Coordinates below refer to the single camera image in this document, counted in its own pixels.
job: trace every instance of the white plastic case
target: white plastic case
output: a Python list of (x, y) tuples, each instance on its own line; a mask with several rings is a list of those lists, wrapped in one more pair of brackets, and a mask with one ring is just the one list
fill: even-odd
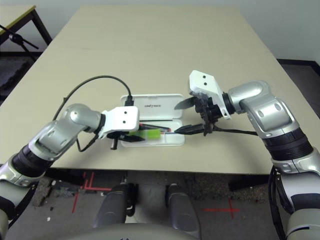
[[(182, 110), (175, 110), (175, 106), (184, 97), (181, 94), (136, 94), (132, 95), (134, 105), (139, 109), (141, 123), (171, 128), (171, 132), (183, 124), (180, 118)], [(124, 106), (127, 95), (121, 97)], [(185, 136), (181, 134), (161, 134), (159, 139), (147, 139), (140, 142), (121, 141), (124, 147), (164, 147), (181, 146), (185, 143)]]

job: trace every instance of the beige table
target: beige table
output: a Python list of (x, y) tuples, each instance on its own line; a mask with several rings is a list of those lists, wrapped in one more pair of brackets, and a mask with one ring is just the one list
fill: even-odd
[[(239, 11), (219, 7), (86, 6), (80, 8), (0, 107), (0, 160), (18, 152), (47, 122), (75, 85), (97, 75), (127, 82), (133, 94), (188, 97), (192, 70), (214, 75), (228, 89), (264, 80), (295, 114), (310, 142), (320, 148), (320, 120)], [(81, 88), (68, 104), (110, 110), (126, 94), (122, 85), (100, 79)], [(185, 111), (183, 123), (200, 116)], [(247, 116), (218, 126), (253, 130)], [(92, 135), (81, 134), (84, 146)], [(111, 140), (79, 153), (74, 145), (53, 166), (208, 173), (268, 174), (270, 155), (252, 135), (215, 132), (186, 136), (183, 146), (120, 148)]]
[[(44, 41), (49, 45), (52, 38), (37, 14), (35, 5), (0, 5), (0, 25), (10, 31), (15, 33), (29, 21), (33, 21)], [(9, 32), (0, 28), (0, 44), (8, 38)]]

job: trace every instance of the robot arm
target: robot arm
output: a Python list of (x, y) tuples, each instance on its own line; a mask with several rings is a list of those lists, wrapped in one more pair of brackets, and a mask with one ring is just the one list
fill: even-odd
[(189, 78), (189, 92), (193, 97), (179, 103), (175, 109), (195, 105), (204, 124), (183, 126), (176, 132), (206, 135), (215, 130), (214, 123), (219, 118), (231, 119), (235, 112), (247, 113), (271, 154), (281, 204), (288, 213), (293, 213), (287, 239), (298, 239), (294, 235), (304, 234), (307, 240), (313, 239), (315, 231), (320, 234), (320, 154), (311, 146), (286, 104), (272, 95), (269, 85), (253, 81), (224, 93), (213, 76), (194, 70)]
[(139, 127), (136, 106), (93, 111), (83, 104), (70, 105), (59, 120), (48, 123), (19, 153), (0, 167), (0, 239), (8, 220), (15, 221), (31, 200), (46, 170), (77, 140), (80, 132), (103, 139), (108, 134), (135, 131)]

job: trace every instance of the red tape mark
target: red tape mark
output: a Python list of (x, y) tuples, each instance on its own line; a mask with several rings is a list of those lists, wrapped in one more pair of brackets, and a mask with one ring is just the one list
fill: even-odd
[[(87, 173), (84, 172), (83, 175), (82, 175), (83, 178), (85, 178), (86, 175), (87, 175)], [(103, 191), (103, 192), (107, 192), (107, 191), (111, 191), (112, 190), (112, 188), (109, 188), (109, 187), (92, 187), (92, 184), (94, 182), (94, 178), (95, 178), (95, 172), (91, 172), (89, 186), (88, 186), (88, 179), (86, 179), (84, 181), (83, 186), (81, 186), (80, 189), (92, 190), (92, 191)], [(75, 193), (75, 196), (74, 196), (74, 201), (73, 201), (73, 206), (72, 206), (72, 213), (74, 213), (76, 211), (78, 197), (79, 197), (79, 192), (77, 191)]]
[(232, 208), (231, 198), (228, 198), (229, 208), (202, 208), (201, 210), (204, 212), (222, 212), (222, 213), (230, 213), (231, 218), (234, 219), (234, 213), (240, 212), (239, 208)]
[[(229, 202), (230, 210), (232, 210), (232, 203), (231, 203), (231, 198), (230, 197), (228, 198), (228, 202)], [(230, 211), (230, 213), (231, 213), (231, 218), (234, 219), (234, 212)]]

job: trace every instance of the tripod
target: tripod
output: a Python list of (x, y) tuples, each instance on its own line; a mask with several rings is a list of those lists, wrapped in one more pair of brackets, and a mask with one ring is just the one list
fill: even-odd
[(33, 45), (31, 42), (25, 40), (21, 35), (7, 29), (6, 27), (0, 25), (0, 28), (7, 31), (9, 34), (9, 39), (14, 42), (15, 44), (18, 44), (23, 48), (23, 50), (29, 55), (29, 57), (35, 62), (36, 58), (31, 54), (31, 52), (28, 50), (28, 48), (25, 46), (24, 43), (29, 44), (31, 47), (34, 47), (35, 49), (39, 49), (36, 45)]

